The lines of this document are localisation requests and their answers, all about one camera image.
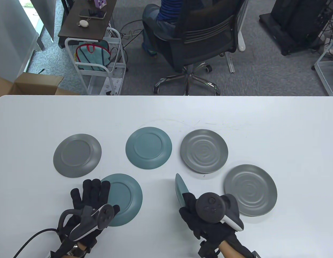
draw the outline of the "plate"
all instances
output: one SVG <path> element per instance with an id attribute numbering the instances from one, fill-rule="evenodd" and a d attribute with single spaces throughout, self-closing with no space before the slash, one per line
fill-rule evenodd
<path id="1" fill-rule="evenodd" d="M 193 171 L 209 174 L 224 166 L 228 148 L 223 138 L 207 129 L 199 129 L 186 135 L 181 143 L 183 162 Z"/>
<path id="2" fill-rule="evenodd" d="M 108 203 L 120 206 L 120 211 L 109 225 L 122 226 L 133 220 L 143 203 L 143 193 L 138 182 L 126 174 L 109 175 L 101 181 L 110 182 Z"/>
<path id="3" fill-rule="evenodd" d="M 189 190 L 186 184 L 184 183 L 182 177 L 178 173 L 176 174 L 175 177 L 175 190 L 176 190 L 177 199 L 179 200 L 181 207 L 185 207 L 186 204 L 184 202 L 182 194 L 189 193 Z"/>
<path id="4" fill-rule="evenodd" d="M 170 157 L 171 150 L 169 136 L 155 127 L 144 127 L 135 131 L 126 143 L 128 160 L 141 169 L 160 167 Z"/>
<path id="5" fill-rule="evenodd" d="M 271 176 L 254 165 L 239 165 L 227 174 L 224 191 L 234 195 L 239 212 L 254 217 L 273 209 L 277 201 L 277 188 Z"/>
<path id="6" fill-rule="evenodd" d="M 101 155 L 101 145 L 93 136 L 74 134 L 58 145 L 53 156 L 53 164 L 65 177 L 82 177 L 93 171 Z"/>

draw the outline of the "black glove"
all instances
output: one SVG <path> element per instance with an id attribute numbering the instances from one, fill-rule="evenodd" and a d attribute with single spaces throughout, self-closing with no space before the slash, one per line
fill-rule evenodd
<path id="1" fill-rule="evenodd" d="M 73 207 L 76 210 L 81 210 L 85 205 L 91 206 L 94 210 L 99 209 L 108 202 L 108 196 L 110 192 L 110 182 L 104 181 L 101 183 L 99 179 L 94 179 L 91 181 L 87 179 L 83 182 L 83 196 L 79 194 L 78 188 L 71 190 L 71 198 L 73 202 Z M 116 215 L 120 211 L 119 205 L 114 205 L 114 214 Z M 81 222 L 79 216 L 73 215 L 64 226 L 61 234 L 60 240 L 62 242 L 60 248 L 53 253 L 54 257 L 61 257 L 65 255 L 75 244 L 71 242 L 67 236 L 71 231 Z M 88 250 L 94 247 L 97 243 L 96 237 L 101 234 L 102 230 L 94 230 L 90 234 L 81 238 L 79 241 L 81 244 L 87 247 Z"/>
<path id="2" fill-rule="evenodd" d="M 235 230 L 226 223 L 211 224 L 202 220 L 196 213 L 195 196 L 192 193 L 184 193 L 182 195 L 186 207 L 180 208 L 180 215 L 197 239 L 202 236 L 216 249 L 229 235 L 235 233 Z"/>
<path id="3" fill-rule="evenodd" d="M 202 220 L 196 213 L 196 198 L 192 193 L 182 194 L 185 207 L 180 208 L 179 212 L 182 219 L 187 223 L 190 230 L 193 231 L 197 239 L 200 236 L 207 240 L 206 248 L 212 248 L 213 251 L 205 250 L 199 255 L 201 257 L 216 257 L 214 250 L 218 248 L 221 242 L 226 241 L 234 250 L 242 254 L 246 258 L 254 258 L 254 255 L 238 241 L 235 230 L 226 223 L 208 223 Z"/>

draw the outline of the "jeans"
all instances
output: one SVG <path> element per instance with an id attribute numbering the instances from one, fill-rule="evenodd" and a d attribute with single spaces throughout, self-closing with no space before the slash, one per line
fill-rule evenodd
<path id="1" fill-rule="evenodd" d="M 144 21 L 147 18 L 152 18 L 156 22 L 159 28 L 161 28 L 165 33 L 167 33 L 169 36 L 172 37 L 174 35 L 175 25 L 172 25 L 165 21 L 158 21 L 157 20 L 158 14 L 159 14 L 159 6 L 155 4 L 148 4 L 144 9 L 142 20 Z M 146 47 L 149 50 L 154 50 L 145 31 L 143 32 L 143 36 L 144 36 L 144 44 L 146 45 Z"/>

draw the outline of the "computer mouse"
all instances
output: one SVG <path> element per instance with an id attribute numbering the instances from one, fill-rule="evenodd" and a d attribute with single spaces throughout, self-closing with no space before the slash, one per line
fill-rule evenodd
<path id="1" fill-rule="evenodd" d="M 80 20 L 79 21 L 79 26 L 82 26 L 84 28 L 89 26 L 89 23 L 86 20 Z"/>

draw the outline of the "gray carpet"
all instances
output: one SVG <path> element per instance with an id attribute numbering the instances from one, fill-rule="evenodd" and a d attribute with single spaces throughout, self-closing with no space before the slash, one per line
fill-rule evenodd
<path id="1" fill-rule="evenodd" d="M 159 4 L 159 0 L 117 0 L 114 9 L 116 29 L 125 23 L 141 19 L 144 7 L 148 3 Z M 317 53 L 303 51 L 291 56 L 282 56 L 273 39 L 266 33 L 259 23 L 259 15 L 270 12 L 274 1 L 250 0 L 248 13 L 243 25 L 242 34 L 246 50 L 232 54 L 235 73 L 230 74 L 225 58 L 215 57 L 208 60 L 213 71 L 206 74 L 201 70 L 197 75 L 216 83 L 222 89 L 223 95 L 250 96 L 327 96 L 316 72 L 310 68 L 319 58 Z M 56 28 L 58 35 L 63 8 L 60 1 L 56 6 Z M 129 30 L 142 28 L 141 22 L 125 27 Z M 45 50 L 35 52 L 28 68 L 30 73 L 65 76 L 60 87 L 84 94 L 80 79 L 69 60 L 65 49 L 60 49 L 44 29 L 42 41 Z M 141 49 L 142 35 L 139 35 L 127 47 L 128 68 L 122 95 L 152 95 L 153 85 L 162 77 L 175 74 L 165 59 L 159 55 L 153 59 Z M 182 95 L 182 82 L 172 82 L 160 88 L 160 95 Z M 214 95 L 202 85 L 194 83 L 190 95 Z"/>

